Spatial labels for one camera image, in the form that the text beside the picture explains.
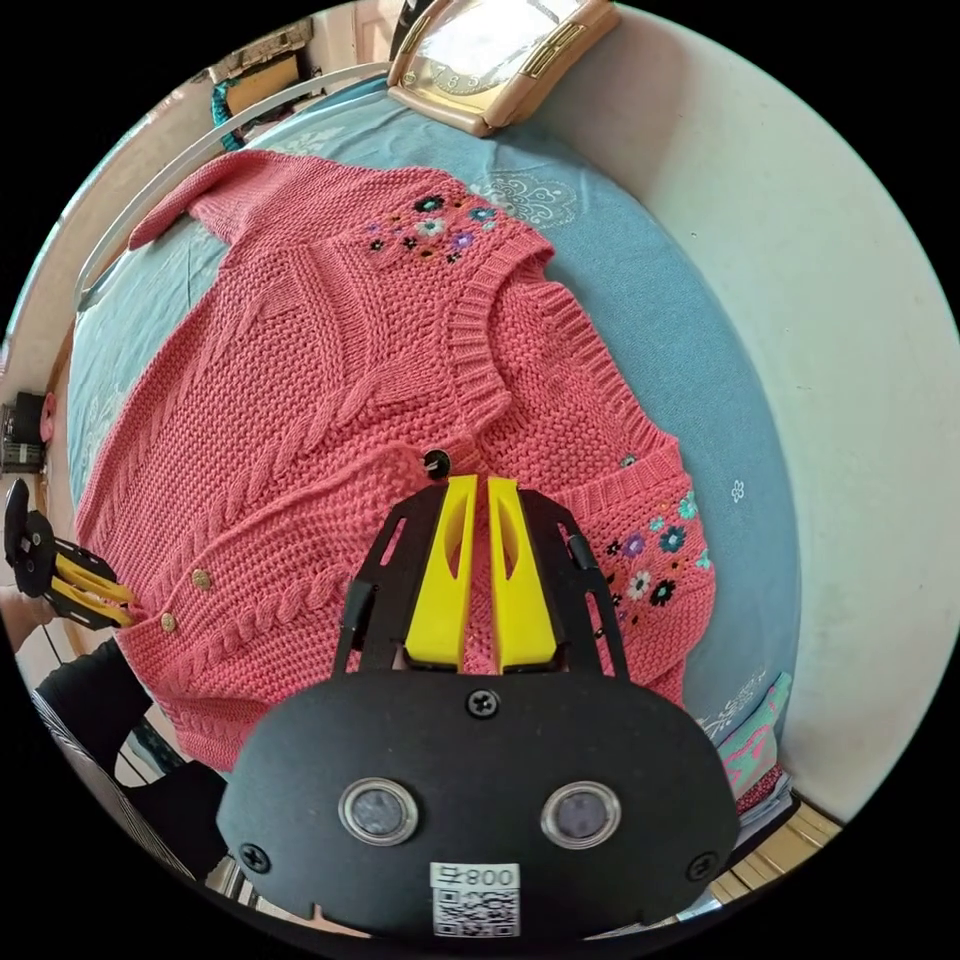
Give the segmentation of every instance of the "clock face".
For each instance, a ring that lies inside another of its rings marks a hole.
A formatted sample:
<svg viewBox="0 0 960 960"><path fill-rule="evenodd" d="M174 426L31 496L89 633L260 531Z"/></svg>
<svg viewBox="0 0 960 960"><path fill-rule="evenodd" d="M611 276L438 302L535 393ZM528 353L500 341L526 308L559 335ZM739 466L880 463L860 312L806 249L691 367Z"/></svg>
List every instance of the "clock face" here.
<svg viewBox="0 0 960 960"><path fill-rule="evenodd" d="M480 95L506 84L530 54L584 3L454 0L427 29L403 84L441 99L470 100L482 109L490 98Z"/></svg>

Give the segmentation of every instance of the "black pants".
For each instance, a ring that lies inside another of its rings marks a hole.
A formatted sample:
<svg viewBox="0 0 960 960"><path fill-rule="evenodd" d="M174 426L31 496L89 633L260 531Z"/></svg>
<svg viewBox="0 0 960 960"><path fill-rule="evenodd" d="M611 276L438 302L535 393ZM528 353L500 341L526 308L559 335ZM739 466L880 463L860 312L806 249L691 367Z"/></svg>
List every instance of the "black pants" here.
<svg viewBox="0 0 960 960"><path fill-rule="evenodd" d="M152 705L112 638L64 663L37 688L77 742L108 774L130 731ZM203 880L226 856L216 825L226 782L191 761L153 783L121 789L180 862Z"/></svg>

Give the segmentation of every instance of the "blue bed sheet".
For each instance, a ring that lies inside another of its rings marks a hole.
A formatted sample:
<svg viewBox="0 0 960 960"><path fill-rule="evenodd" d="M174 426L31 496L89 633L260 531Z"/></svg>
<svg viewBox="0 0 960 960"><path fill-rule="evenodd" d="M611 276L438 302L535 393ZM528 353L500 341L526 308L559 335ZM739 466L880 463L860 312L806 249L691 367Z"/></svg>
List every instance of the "blue bed sheet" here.
<svg viewBox="0 0 960 960"><path fill-rule="evenodd" d="M781 672L793 672L800 618L790 483L733 326L646 210L535 121L477 140L403 108L383 88L364 81L340 91L254 145L381 169L440 167L554 244L548 275L578 297L644 409L679 438L694 478L717 599L690 657L685 700L719 743ZM224 252L184 218L91 291L69 387L76 501L130 389L209 288Z"/></svg>

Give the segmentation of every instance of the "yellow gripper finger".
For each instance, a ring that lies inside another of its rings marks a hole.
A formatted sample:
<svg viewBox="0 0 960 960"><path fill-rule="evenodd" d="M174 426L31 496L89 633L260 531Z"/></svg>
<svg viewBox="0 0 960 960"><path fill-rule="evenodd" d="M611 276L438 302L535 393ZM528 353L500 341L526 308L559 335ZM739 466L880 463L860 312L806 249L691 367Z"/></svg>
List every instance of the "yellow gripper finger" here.
<svg viewBox="0 0 960 960"><path fill-rule="evenodd" d="M487 491L497 670L545 667L553 661L557 643L517 483L492 477Z"/></svg>
<svg viewBox="0 0 960 960"><path fill-rule="evenodd" d="M57 556L56 567L61 579L79 590L96 594L96 596L103 597L105 600L112 600L114 603L134 602L135 598L127 587L114 583L112 580L98 577L89 570L84 570L83 567L78 566L62 554Z"/></svg>
<svg viewBox="0 0 960 960"><path fill-rule="evenodd" d="M407 633L413 663L463 668L476 506L477 478L451 477Z"/></svg>
<svg viewBox="0 0 960 960"><path fill-rule="evenodd" d="M61 597L66 597L68 600L89 610L91 613L107 617L118 627L132 627L134 624L133 617L122 607L115 607L112 604L104 603L93 594L77 590L72 584L61 580L59 577L53 577L51 579L50 590Z"/></svg>

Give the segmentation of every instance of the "pink knit cardigan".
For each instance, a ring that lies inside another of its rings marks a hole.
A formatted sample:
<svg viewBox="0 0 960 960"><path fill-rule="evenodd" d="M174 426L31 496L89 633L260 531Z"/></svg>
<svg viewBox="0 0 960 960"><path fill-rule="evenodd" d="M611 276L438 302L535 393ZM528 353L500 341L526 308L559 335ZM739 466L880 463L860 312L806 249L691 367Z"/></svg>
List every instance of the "pink knit cardigan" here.
<svg viewBox="0 0 960 960"><path fill-rule="evenodd" d="M681 702L714 596L691 481L544 278L542 237L436 170L257 150L191 176L131 248L185 211L230 249L136 384L77 531L138 597L118 642L186 752L231 769L271 705L329 677L346 585L435 448L572 510L633 680ZM491 662L481 602L466 668Z"/></svg>

